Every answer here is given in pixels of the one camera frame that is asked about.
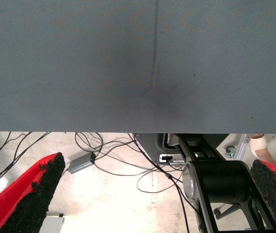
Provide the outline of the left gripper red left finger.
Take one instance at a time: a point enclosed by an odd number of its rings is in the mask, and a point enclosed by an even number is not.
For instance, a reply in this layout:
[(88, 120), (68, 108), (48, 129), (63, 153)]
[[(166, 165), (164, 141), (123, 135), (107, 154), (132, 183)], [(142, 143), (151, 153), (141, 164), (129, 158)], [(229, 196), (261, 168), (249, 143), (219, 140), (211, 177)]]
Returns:
[(48, 155), (0, 193), (0, 233), (37, 233), (65, 169), (62, 153)]

